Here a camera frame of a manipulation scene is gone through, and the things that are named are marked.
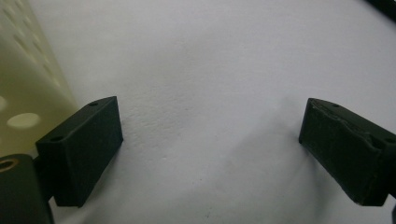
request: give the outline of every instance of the perforated plastic basket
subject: perforated plastic basket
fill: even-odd
[[[77,110],[25,0],[0,0],[0,157],[35,141]]]

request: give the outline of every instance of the black object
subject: black object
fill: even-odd
[[[340,105],[308,99],[299,141],[355,203],[380,206],[396,195],[395,134]]]
[[[0,223],[53,223],[48,200],[81,207],[122,143],[117,97],[92,102],[36,142],[39,156],[0,158]]]
[[[396,1],[394,0],[364,0],[390,20],[396,22]]]

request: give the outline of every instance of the white table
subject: white table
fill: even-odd
[[[297,137],[308,97],[396,132],[396,24],[361,0],[31,0],[79,105],[125,141],[57,224],[390,223]]]

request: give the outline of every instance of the black block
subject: black block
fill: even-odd
[[[31,157],[0,158],[0,223],[52,224],[50,206],[43,200]]]
[[[371,121],[308,99],[299,140],[355,203],[380,206],[394,191],[396,135]]]
[[[55,201],[82,206],[122,142],[117,97],[92,102],[36,142]]]

